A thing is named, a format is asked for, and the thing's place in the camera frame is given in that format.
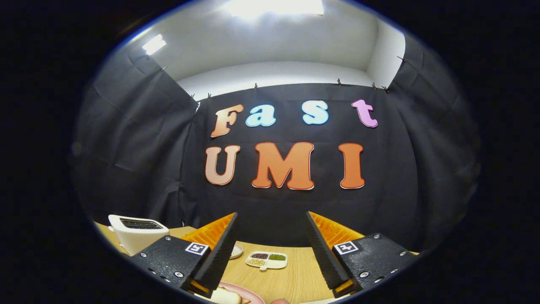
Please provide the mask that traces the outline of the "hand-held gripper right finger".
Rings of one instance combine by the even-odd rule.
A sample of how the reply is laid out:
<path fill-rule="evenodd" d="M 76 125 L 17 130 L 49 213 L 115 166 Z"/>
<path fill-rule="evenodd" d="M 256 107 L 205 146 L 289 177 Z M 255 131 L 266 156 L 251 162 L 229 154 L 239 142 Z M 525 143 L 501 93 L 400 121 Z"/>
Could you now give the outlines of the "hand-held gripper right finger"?
<path fill-rule="evenodd" d="M 417 262 L 417 254 L 381 233 L 363 235 L 314 212 L 305 215 L 309 244 L 336 298 L 369 292 Z"/>

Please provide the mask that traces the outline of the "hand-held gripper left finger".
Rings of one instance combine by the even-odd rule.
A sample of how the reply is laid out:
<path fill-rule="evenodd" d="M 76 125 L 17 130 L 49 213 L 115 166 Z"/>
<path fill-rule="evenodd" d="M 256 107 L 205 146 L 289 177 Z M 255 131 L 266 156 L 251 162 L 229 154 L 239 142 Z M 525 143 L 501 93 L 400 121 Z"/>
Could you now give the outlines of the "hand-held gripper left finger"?
<path fill-rule="evenodd" d="M 131 263 L 170 288 L 210 298 L 237 241 L 237 219 L 234 212 L 185 236 L 161 237 L 131 256 Z"/>

